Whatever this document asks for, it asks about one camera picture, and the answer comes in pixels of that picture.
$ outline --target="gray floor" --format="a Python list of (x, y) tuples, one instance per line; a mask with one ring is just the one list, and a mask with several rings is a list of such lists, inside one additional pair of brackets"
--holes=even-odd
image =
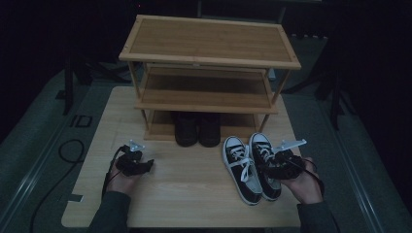
[[(291, 38), (291, 41), (302, 70), (292, 74), (287, 87), (307, 78), (325, 44), (325, 40), (310, 38)], [(72, 166), (58, 156), (59, 146), (79, 139), (85, 144), (86, 155), (115, 85), (119, 84), (97, 76), (92, 86), (76, 84), (75, 106), (69, 116), (62, 115), (63, 102), (54, 99), (63, 88), (62, 73), (45, 86), (0, 148), (1, 232), (30, 232), (30, 220), (38, 204)], [(411, 215), (404, 208), (361, 121), (344, 110), (346, 114), (339, 117), (340, 130), (333, 130), (327, 118), (330, 102), (320, 102), (313, 97), (316, 86), (315, 83), (283, 97), (296, 138), (308, 141), (301, 147), (302, 155), (315, 159), (326, 184), (326, 200), (341, 231), (412, 232)], [(90, 127), (72, 125), (74, 116), (92, 118)], [(66, 158), (76, 160), (81, 147), (78, 143), (69, 143), (61, 152)], [(81, 164), (45, 199), (34, 220), (34, 232), (86, 232), (85, 229), (65, 228), (60, 223), (80, 169)], [(299, 232), (298, 228), (207, 230), (210, 231)]]

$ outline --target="wooden tabletop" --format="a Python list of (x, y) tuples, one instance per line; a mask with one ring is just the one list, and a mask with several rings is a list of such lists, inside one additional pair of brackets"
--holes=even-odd
[[(130, 206), (130, 227), (285, 227), (299, 226), (297, 201), (287, 188), (276, 202), (264, 199), (246, 205), (222, 159), (222, 144), (181, 148), (176, 142), (144, 141), (145, 124), (133, 109), (133, 87), (115, 87), (100, 120), (73, 194), (83, 202), (69, 202), (62, 218), (67, 227), (87, 227), (100, 205), (105, 173), (116, 150), (130, 139), (146, 146), (143, 160), (154, 167), (143, 176)], [(263, 131), (273, 146), (294, 140), (282, 98), (279, 114)]]
[(282, 25), (137, 16), (120, 60), (300, 69)]

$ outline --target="canvas sneaker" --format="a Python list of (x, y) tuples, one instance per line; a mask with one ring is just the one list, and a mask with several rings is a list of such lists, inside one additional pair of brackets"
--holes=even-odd
[(237, 137), (228, 137), (223, 143), (223, 163), (235, 181), (242, 200), (248, 205), (256, 205), (262, 189), (254, 161), (249, 156), (249, 146)]
[(272, 145), (265, 135), (255, 133), (249, 140), (249, 147), (251, 157), (257, 167), (257, 176), (262, 187), (262, 196), (268, 201), (276, 201), (282, 192), (281, 184), (275, 179), (268, 178), (267, 175), (259, 169), (259, 167), (262, 166), (275, 166), (275, 154), (272, 151)]

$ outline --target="pair of shoes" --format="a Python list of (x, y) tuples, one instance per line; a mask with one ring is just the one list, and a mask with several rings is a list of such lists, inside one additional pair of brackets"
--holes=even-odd
[(221, 142), (220, 114), (172, 112), (172, 118), (175, 122), (176, 142), (182, 147), (190, 147), (199, 141), (203, 147), (212, 148)]
[(268, 165), (273, 158), (272, 145), (261, 133), (253, 134), (248, 145), (234, 136), (224, 141), (223, 163), (246, 204), (256, 205), (261, 196), (268, 201), (276, 201), (280, 196), (281, 184), (259, 169), (261, 165)]

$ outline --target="cord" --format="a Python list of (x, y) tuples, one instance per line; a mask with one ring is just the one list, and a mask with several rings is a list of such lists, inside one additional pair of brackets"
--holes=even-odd
[[(313, 165), (314, 168), (315, 168), (315, 171), (318, 170), (318, 168), (317, 168), (317, 166), (316, 166), (316, 164), (315, 164), (314, 162), (312, 162), (312, 161), (310, 161), (310, 160), (308, 160), (308, 159), (306, 159), (306, 158), (302, 158), (302, 159), (305, 160), (305, 161), (308, 161), (308, 162), (312, 163), (312, 165)], [(284, 160), (287, 161), (287, 162), (289, 162), (291, 165), (293, 165), (293, 166), (301, 169), (303, 172), (309, 174), (311, 177), (313, 177), (313, 178), (315, 179), (315, 181), (318, 182), (319, 188), (321, 189), (322, 197), (324, 197), (324, 194), (325, 194), (325, 184), (324, 184), (324, 182), (322, 182), (321, 179), (319, 179), (319, 178), (318, 178), (315, 174), (313, 174), (312, 172), (308, 171), (306, 168), (303, 168), (303, 167), (301, 167), (300, 165), (296, 164), (295, 162), (292, 162), (292, 161), (290, 161), (290, 160), (288, 160), (288, 159), (284, 159)], [(340, 227), (339, 227), (339, 225), (337, 224), (336, 218), (334, 217), (333, 213), (330, 213), (330, 215), (331, 215), (331, 217), (332, 217), (332, 219), (333, 219), (333, 222), (334, 222), (334, 224), (335, 224), (335, 226), (336, 226), (337, 232), (340, 233)]]
[[(303, 159), (303, 160), (308, 161), (308, 162), (310, 162), (310, 163), (312, 163), (312, 164), (315, 164), (314, 162), (309, 161), (309, 160), (307, 160), (307, 159)], [(288, 159), (285, 159), (285, 161), (287, 161), (287, 162), (289, 162), (291, 165), (293, 165), (293, 166), (301, 169), (303, 172), (309, 174), (313, 179), (315, 179), (315, 181), (316, 181), (316, 182), (318, 183), (318, 185), (319, 185), (319, 188), (321, 189), (321, 194), (322, 194), (322, 196), (324, 196), (324, 194), (325, 194), (325, 185), (324, 185), (324, 182), (321, 181), (321, 179), (319, 179), (319, 178), (318, 178), (315, 174), (313, 174), (312, 172), (308, 171), (306, 168), (301, 167), (300, 165), (296, 164), (295, 162), (292, 162), (292, 161), (290, 161), (290, 160), (288, 160)]]
[(116, 150), (115, 155), (113, 155), (113, 159), (112, 159), (112, 161), (110, 162), (110, 167), (109, 167), (109, 169), (108, 169), (108, 171), (107, 171), (107, 173), (106, 173), (106, 176), (105, 176), (105, 178), (104, 178), (103, 187), (102, 187), (102, 199), (103, 199), (104, 194), (106, 193), (107, 185), (108, 185), (109, 182), (115, 177), (115, 176), (113, 176), (113, 177), (110, 178), (110, 175), (112, 174), (113, 164), (115, 164), (116, 158), (118, 157), (118, 154), (119, 154), (120, 151), (124, 151), (124, 146), (123, 146), (123, 147), (119, 147), (118, 150)]
[[(66, 158), (63, 156), (62, 152), (61, 152), (61, 150), (62, 150), (62, 148), (63, 148), (64, 146), (66, 146), (67, 144), (72, 143), (72, 142), (77, 142), (77, 143), (79, 143), (79, 144), (81, 145), (81, 147), (82, 147), (82, 150), (81, 150), (78, 158), (77, 158), (75, 161), (66, 159)], [(49, 195), (54, 191), (54, 189), (73, 171), (73, 169), (74, 169), (79, 163), (83, 163), (83, 162), (84, 162), (84, 160), (81, 159), (82, 156), (83, 156), (83, 154), (84, 154), (84, 152), (85, 152), (85, 144), (84, 144), (82, 141), (80, 141), (79, 139), (71, 139), (71, 140), (66, 141), (65, 143), (63, 143), (63, 144), (61, 144), (61, 145), (59, 146), (59, 148), (58, 148), (58, 155), (60, 156), (60, 158), (61, 158), (62, 160), (64, 160), (65, 162), (72, 163), (73, 165), (72, 165), (72, 166), (70, 167), (70, 169), (66, 172), (66, 174), (64, 174), (64, 176), (61, 177), (60, 180), (59, 180), (57, 183), (54, 184), (54, 186), (46, 193), (46, 195), (42, 198), (42, 200), (37, 204), (36, 209), (34, 210), (34, 213), (33, 213), (33, 215), (31, 216), (31, 219), (30, 219), (30, 231), (29, 231), (30, 233), (33, 233), (33, 232), (34, 232), (34, 221), (35, 221), (36, 215), (37, 215), (37, 213), (39, 212), (40, 208), (42, 207), (43, 203), (46, 201), (46, 199), (49, 197)]]

